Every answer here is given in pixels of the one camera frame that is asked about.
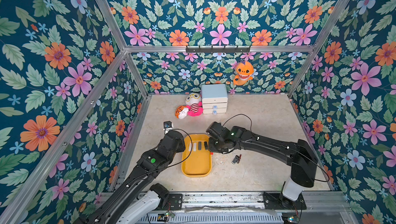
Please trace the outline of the yellow plastic storage tray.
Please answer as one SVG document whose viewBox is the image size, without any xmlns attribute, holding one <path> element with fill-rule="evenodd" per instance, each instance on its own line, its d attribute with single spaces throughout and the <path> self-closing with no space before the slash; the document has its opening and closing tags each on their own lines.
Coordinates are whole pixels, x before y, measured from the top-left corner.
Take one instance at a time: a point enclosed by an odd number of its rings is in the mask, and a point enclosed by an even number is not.
<svg viewBox="0 0 396 224">
<path fill-rule="evenodd" d="M 212 169 L 212 155 L 209 150 L 205 150 L 204 142 L 209 141 L 209 136 L 206 134 L 191 134 L 184 139 L 186 150 L 182 153 L 182 173 L 187 177 L 205 177 L 209 175 Z M 198 142 L 202 142 L 202 150 L 198 150 Z M 196 151 L 188 151 L 189 144 L 197 143 Z"/>
</svg>

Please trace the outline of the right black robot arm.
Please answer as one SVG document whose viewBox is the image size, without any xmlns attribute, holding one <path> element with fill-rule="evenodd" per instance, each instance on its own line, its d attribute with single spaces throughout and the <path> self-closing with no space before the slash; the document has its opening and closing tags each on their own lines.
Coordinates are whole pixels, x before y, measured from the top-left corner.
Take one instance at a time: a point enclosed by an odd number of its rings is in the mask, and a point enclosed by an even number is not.
<svg viewBox="0 0 396 224">
<path fill-rule="evenodd" d="M 208 149 L 213 153 L 228 154 L 234 150 L 247 150 L 277 159 L 291 167 L 289 178 L 285 181 L 280 199 L 291 202 L 298 200 L 300 194 L 313 188 L 317 169 L 324 173 L 322 182 L 329 182 L 330 177 L 319 166 L 317 156 L 308 142 L 299 139 L 296 143 L 281 141 L 253 133 L 243 127 L 233 126 L 227 129 L 221 123 L 213 122 L 207 129 L 209 135 Z"/>
</svg>

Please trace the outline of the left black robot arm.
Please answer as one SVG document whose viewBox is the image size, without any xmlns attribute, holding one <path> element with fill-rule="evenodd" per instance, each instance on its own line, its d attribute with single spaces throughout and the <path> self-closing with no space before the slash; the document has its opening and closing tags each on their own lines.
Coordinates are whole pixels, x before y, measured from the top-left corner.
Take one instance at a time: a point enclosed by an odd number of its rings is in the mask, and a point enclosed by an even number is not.
<svg viewBox="0 0 396 224">
<path fill-rule="evenodd" d="M 123 184 L 97 210 L 87 217 L 78 218 L 76 224 L 115 224 L 136 197 L 169 167 L 177 153 L 186 149 L 184 136 L 178 130 L 170 130 L 159 144 L 138 160 Z"/>
</svg>

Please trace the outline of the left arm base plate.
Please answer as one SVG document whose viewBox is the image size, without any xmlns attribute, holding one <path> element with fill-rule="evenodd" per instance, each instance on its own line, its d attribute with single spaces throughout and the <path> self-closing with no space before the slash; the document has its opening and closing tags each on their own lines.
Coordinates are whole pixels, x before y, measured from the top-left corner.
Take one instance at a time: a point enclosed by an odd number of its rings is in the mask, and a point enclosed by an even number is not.
<svg viewBox="0 0 396 224">
<path fill-rule="evenodd" d="M 182 209 L 183 194 L 169 194 L 169 196 L 161 201 L 156 211 L 177 211 Z"/>
</svg>

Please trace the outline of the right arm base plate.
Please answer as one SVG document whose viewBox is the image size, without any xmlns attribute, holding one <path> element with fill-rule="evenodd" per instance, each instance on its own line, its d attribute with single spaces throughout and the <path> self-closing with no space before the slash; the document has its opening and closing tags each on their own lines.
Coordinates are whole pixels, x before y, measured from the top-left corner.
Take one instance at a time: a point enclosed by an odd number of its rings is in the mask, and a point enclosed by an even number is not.
<svg viewBox="0 0 396 224">
<path fill-rule="evenodd" d="M 292 201 L 282 193 L 263 192 L 263 202 L 268 210 L 306 210 L 307 206 L 303 195 L 300 194 L 296 201 Z"/>
</svg>

